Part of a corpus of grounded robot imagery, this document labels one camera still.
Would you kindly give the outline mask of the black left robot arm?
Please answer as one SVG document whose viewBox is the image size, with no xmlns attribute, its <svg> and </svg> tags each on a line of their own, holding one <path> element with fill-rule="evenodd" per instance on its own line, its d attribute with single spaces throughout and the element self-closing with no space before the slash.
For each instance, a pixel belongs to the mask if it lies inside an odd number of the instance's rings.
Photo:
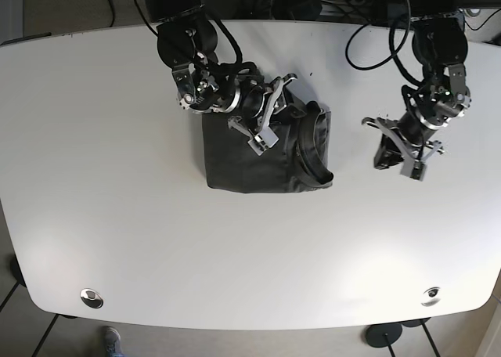
<svg viewBox="0 0 501 357">
<path fill-rule="evenodd" d="M 405 24 L 405 38 L 412 40 L 414 56 L 422 66 L 422 80 L 412 77 L 398 58 L 397 26 Z M 419 179 L 429 157 L 439 151 L 432 136 L 470 106 L 465 61 L 468 53 L 464 24 L 456 0 L 405 0 L 405 12 L 391 23 L 388 36 L 390 60 L 407 80 L 401 93 L 405 113 L 398 120 L 363 119 L 382 136 L 373 158 L 377 170 L 402 166 L 402 174 Z"/>
</svg>

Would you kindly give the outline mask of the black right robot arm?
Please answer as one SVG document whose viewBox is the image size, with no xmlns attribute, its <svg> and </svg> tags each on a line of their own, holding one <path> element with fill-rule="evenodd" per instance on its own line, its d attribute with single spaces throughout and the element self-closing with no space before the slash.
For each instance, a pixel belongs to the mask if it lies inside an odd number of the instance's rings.
<svg viewBox="0 0 501 357">
<path fill-rule="evenodd" d="M 178 103 L 197 114 L 221 114 L 259 153 L 279 140 L 272 117 L 288 107 L 287 74 L 267 82 L 255 63 L 244 61 L 236 39 L 203 0 L 145 0 L 140 11 L 171 69 Z"/>
</svg>

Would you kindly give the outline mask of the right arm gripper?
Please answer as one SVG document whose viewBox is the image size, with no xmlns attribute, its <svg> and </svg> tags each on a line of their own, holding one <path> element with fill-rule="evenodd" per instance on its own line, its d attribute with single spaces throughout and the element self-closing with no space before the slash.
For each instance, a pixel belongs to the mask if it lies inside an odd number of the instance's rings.
<svg viewBox="0 0 501 357">
<path fill-rule="evenodd" d="M 240 104 L 240 114 L 228 119 L 228 128 L 245 135 L 249 140 L 251 135 L 264 128 L 272 129 L 272 119 L 288 121 L 303 118 L 307 114 L 305 103 L 287 89 L 296 80 L 297 75 L 289 73 L 275 78 L 271 83 L 254 85 Z"/>
</svg>

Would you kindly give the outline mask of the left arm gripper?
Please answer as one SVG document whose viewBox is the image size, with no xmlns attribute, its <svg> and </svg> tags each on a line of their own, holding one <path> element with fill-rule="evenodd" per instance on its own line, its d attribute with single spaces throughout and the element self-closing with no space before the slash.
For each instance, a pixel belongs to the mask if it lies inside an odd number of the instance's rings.
<svg viewBox="0 0 501 357">
<path fill-rule="evenodd" d="M 399 120 L 365 117 L 362 125 L 376 128 L 382 134 L 373 158 L 373 167 L 377 170 L 402 165 L 404 160 L 426 163 L 432 155 L 445 153 L 441 141 L 430 140 L 436 131 L 423 126 L 411 112 L 406 112 Z"/>
</svg>

